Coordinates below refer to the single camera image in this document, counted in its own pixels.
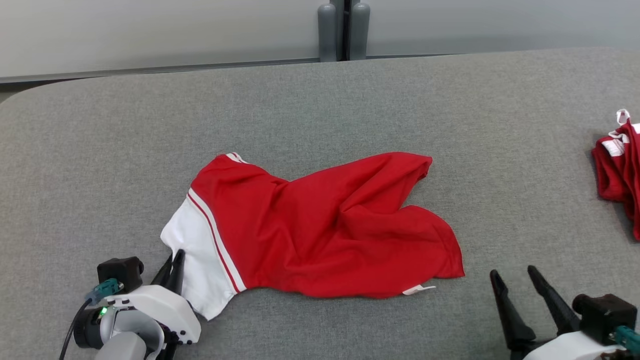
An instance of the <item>black cable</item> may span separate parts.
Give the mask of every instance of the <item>black cable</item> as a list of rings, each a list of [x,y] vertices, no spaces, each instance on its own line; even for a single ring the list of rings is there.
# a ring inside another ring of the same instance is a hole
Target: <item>black cable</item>
[[[67,347],[69,346],[69,340],[71,340],[71,335],[74,333],[74,325],[76,324],[76,320],[78,320],[78,317],[80,316],[80,314],[84,311],[84,309],[86,309],[86,307],[89,304],[91,304],[91,299],[88,299],[87,301],[84,302],[84,304],[82,304],[82,306],[80,307],[80,310],[78,310],[78,312],[74,316],[73,321],[71,321],[71,326],[69,327],[69,331],[67,332],[67,337],[65,338],[64,344],[62,344],[62,351],[60,352],[60,360],[63,360],[65,358],[65,354],[67,353]]]

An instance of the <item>white stripe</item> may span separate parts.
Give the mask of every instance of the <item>white stripe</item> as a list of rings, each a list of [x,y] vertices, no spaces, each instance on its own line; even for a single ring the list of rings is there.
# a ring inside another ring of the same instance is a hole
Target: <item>white stripe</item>
[[[211,222],[211,228],[213,229],[213,235],[216,241],[216,245],[218,246],[218,250],[220,250],[220,254],[222,254],[222,258],[225,260],[225,264],[227,265],[227,268],[229,269],[231,276],[234,278],[236,287],[238,288],[239,291],[246,290],[246,286],[244,285],[244,282],[240,277],[240,273],[238,272],[238,269],[236,269],[236,266],[233,260],[231,260],[231,256],[227,252],[227,248],[225,247],[225,244],[222,242],[222,238],[220,237],[220,232],[218,231],[218,226],[216,225],[216,219],[213,217],[211,210],[209,209],[207,204],[198,196],[198,194],[196,194],[196,192],[193,191],[193,189],[189,189],[189,195],[191,196],[191,198],[193,198],[196,204],[198,204],[202,208],[205,215],[207,215],[207,218],[209,218],[209,221]]]
[[[618,139],[607,140],[602,142],[602,146],[609,152],[609,155],[621,156],[625,153],[625,145]]]
[[[629,140],[629,137],[627,136],[627,134],[620,134],[617,131],[611,131],[609,133],[609,136],[611,136],[614,139],[621,139],[623,143],[630,143],[631,141]]]
[[[174,254],[185,251],[182,296],[207,320],[218,316],[237,291],[216,250],[207,218],[190,197],[173,214],[160,239]]]
[[[231,153],[227,154],[227,157],[230,158],[231,160],[235,161],[236,163],[240,163],[241,162],[240,160],[238,160],[238,158],[235,155],[233,155]]]
[[[238,160],[240,160],[241,163],[245,163],[245,164],[249,164],[248,162],[246,162],[245,160],[243,160],[240,155],[238,155],[237,152],[232,152],[233,155],[235,155],[237,157]]]

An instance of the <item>gray fabric surface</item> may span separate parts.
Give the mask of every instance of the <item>gray fabric surface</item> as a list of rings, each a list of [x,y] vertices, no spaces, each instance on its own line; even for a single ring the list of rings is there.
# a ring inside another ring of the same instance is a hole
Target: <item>gray fabric surface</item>
[[[295,179],[387,151],[434,158],[408,203],[444,218],[467,276],[388,300],[262,289],[203,322],[179,359],[507,359],[488,274],[553,336],[528,280],[571,301],[640,304],[640,245],[596,195],[595,140],[626,107],[640,121],[640,54],[565,49],[84,79],[0,104],[0,358],[52,359],[95,267],[138,256],[196,173],[236,151]],[[91,359],[73,343],[69,359]]]

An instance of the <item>red stripe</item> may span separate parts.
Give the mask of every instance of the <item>red stripe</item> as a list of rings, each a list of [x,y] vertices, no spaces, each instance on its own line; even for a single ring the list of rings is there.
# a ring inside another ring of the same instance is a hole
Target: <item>red stripe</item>
[[[236,157],[236,159],[238,159],[238,161],[240,161],[243,164],[248,164],[245,160],[242,160],[242,158],[240,157],[240,155],[238,155],[237,152],[232,152],[232,154]]]
[[[193,198],[191,197],[190,194],[187,194],[187,196],[189,197],[189,199],[191,199],[191,202],[200,210],[200,212],[204,215],[204,218],[207,219],[207,222],[209,223],[209,229],[211,230],[211,236],[213,237],[213,245],[216,246],[216,251],[218,251],[218,256],[220,257],[220,260],[222,261],[222,265],[225,267],[225,271],[227,271],[227,275],[229,276],[229,279],[231,279],[231,284],[233,284],[234,289],[236,290],[237,293],[240,292],[240,290],[238,290],[238,287],[236,286],[236,282],[234,281],[234,277],[231,276],[231,272],[229,272],[229,268],[227,268],[227,264],[225,263],[225,258],[222,257],[222,253],[220,252],[220,249],[218,248],[218,242],[217,242],[217,238],[216,238],[216,234],[213,232],[213,226],[211,225],[211,220],[209,220],[209,217],[207,216],[207,214],[204,212],[204,210],[200,207],[200,205],[198,205],[198,203],[193,200]]]

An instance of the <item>red and white shirt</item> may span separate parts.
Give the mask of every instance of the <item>red and white shirt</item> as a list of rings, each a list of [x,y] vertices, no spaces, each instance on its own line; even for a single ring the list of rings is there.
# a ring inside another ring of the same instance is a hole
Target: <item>red and white shirt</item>
[[[236,153],[216,157],[161,234],[185,251],[182,296],[210,320],[251,288],[385,298],[464,276],[449,225],[402,207],[430,165],[392,152],[287,181]]]
[[[622,202],[640,241],[640,124],[632,124],[626,109],[618,110],[617,129],[596,142],[591,151],[596,165],[598,194]]]

